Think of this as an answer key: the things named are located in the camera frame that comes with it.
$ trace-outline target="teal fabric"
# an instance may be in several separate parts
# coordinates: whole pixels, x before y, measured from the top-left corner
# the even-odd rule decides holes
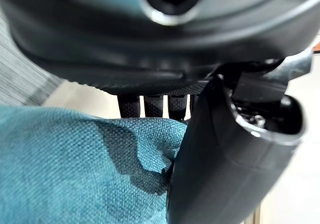
[[[186,125],[0,107],[0,224],[164,224]]]

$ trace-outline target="gray carpet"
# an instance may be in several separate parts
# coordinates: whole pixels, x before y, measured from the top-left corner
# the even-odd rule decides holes
[[[0,10],[0,104],[41,105],[61,82],[18,51]]]

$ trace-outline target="metal bracket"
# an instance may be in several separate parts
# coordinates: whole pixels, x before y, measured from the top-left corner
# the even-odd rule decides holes
[[[236,101],[264,103],[280,101],[290,80],[310,73],[312,49],[287,57],[277,68],[265,72],[243,72],[232,98]]]

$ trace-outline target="floor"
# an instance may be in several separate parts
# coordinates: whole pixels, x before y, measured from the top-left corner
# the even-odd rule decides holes
[[[317,224],[320,214],[320,55],[314,56],[311,74],[292,81],[287,93],[304,106],[308,129],[289,168],[262,203],[261,222]],[[75,109],[104,118],[120,117],[115,96],[67,81],[44,105]],[[164,117],[168,117],[167,110],[164,110]]]

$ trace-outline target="black plastic housing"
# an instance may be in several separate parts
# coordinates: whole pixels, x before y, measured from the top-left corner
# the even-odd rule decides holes
[[[72,0],[0,3],[34,63],[112,94],[199,94],[219,65],[297,54],[320,27],[320,0],[264,0],[175,27]]]
[[[237,113],[216,78],[199,98],[173,168],[167,202],[169,224],[237,224],[247,218],[288,165],[305,125],[299,103],[273,105],[284,125],[269,130]]]

